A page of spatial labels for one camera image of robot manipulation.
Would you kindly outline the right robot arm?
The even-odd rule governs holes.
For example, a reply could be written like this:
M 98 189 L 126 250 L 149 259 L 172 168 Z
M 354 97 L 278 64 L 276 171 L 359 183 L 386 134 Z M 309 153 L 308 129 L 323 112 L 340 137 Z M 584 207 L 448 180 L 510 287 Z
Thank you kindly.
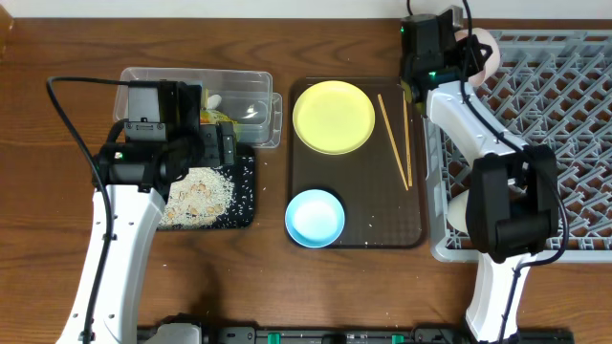
M 497 71 L 492 35 L 473 26 L 469 5 L 401 21 L 400 81 L 406 100 L 442 130 L 470 167 L 470 187 L 448 206 L 450 225 L 478 252 L 464 321 L 473 343 L 517 343 L 518 304 L 533 267 L 567 249 L 557 158 L 509 131 L 474 92 Z

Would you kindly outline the white green cup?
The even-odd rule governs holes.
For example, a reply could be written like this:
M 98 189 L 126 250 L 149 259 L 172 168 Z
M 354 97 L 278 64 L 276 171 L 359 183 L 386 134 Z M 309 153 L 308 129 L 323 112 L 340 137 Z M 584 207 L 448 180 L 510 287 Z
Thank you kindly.
M 457 231 L 468 233 L 466 211 L 470 192 L 465 190 L 448 203 L 448 223 Z

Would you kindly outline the white tissue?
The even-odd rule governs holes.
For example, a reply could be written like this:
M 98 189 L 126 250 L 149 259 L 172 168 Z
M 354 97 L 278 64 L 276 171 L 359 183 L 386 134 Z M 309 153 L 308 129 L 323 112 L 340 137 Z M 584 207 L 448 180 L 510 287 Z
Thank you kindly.
M 207 110 L 216 110 L 222 102 L 222 97 L 219 95 L 209 96 L 206 100 L 205 108 Z

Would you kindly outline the light blue bowl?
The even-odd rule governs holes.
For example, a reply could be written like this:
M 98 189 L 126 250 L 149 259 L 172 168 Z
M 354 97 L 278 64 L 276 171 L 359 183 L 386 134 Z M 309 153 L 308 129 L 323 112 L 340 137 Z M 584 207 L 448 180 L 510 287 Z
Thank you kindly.
M 285 211 L 285 227 L 291 239 L 307 248 L 332 245 L 345 225 L 345 211 L 339 199 L 321 189 L 309 189 L 294 196 Z

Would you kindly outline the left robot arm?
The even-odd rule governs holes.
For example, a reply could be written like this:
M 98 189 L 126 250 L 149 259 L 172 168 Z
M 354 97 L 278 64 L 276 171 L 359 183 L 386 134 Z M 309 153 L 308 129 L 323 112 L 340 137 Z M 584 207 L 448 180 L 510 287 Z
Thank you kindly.
M 92 172 L 94 215 L 76 298 L 61 343 L 135 343 L 148 256 L 170 186 L 196 167 L 233 165 L 231 123 L 201 122 L 204 89 L 195 82 L 124 80 L 126 119 L 96 155 L 46 82 L 50 100 Z

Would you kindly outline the pink bowl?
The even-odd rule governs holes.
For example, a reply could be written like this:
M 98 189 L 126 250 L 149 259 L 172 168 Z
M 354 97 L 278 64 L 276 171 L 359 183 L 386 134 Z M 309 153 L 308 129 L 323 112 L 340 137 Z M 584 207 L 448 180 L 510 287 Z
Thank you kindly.
M 468 30 L 461 30 L 454 33 L 456 41 L 455 50 L 452 53 L 452 59 L 459 69 L 459 79 L 462 80 L 464 60 L 466 57 L 465 49 L 467 48 Z M 481 28 L 472 30 L 474 35 L 474 47 L 479 49 L 478 54 L 474 54 L 469 62 L 466 76 L 468 83 L 472 87 L 482 85 L 485 80 L 496 72 L 500 65 L 501 53 L 497 42 L 492 34 Z

